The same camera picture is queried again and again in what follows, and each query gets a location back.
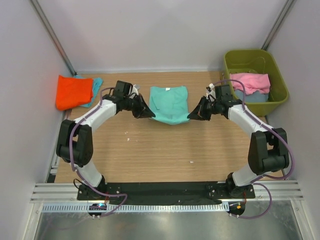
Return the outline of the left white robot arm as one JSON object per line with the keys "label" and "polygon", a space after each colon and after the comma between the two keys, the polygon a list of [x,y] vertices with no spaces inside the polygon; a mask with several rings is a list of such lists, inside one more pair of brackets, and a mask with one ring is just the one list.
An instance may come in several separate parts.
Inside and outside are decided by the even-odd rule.
{"label": "left white robot arm", "polygon": [[121,111],[131,112],[136,119],[156,116],[135,85],[119,80],[107,90],[107,94],[100,92],[98,104],[87,113],[75,120],[62,121],[56,145],[57,156],[70,164],[71,170],[89,188],[88,193],[95,200],[107,196],[107,185],[92,159],[94,132]]}

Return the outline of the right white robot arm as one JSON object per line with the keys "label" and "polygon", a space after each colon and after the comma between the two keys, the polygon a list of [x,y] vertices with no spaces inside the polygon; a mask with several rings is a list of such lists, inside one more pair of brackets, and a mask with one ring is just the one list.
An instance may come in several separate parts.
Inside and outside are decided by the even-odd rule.
{"label": "right white robot arm", "polygon": [[234,98],[229,85],[210,84],[206,91],[188,119],[209,121],[212,115],[222,115],[250,137],[247,164],[230,173],[225,181],[226,194],[241,198],[255,181],[289,167],[287,133],[261,121],[242,100]]}

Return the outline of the teal t shirt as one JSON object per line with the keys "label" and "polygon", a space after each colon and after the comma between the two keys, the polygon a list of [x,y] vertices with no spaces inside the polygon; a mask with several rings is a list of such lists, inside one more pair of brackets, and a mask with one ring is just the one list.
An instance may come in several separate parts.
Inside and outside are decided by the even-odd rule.
{"label": "teal t shirt", "polygon": [[152,86],[149,93],[149,108],[155,114],[151,119],[168,124],[188,123],[188,90],[186,86]]}

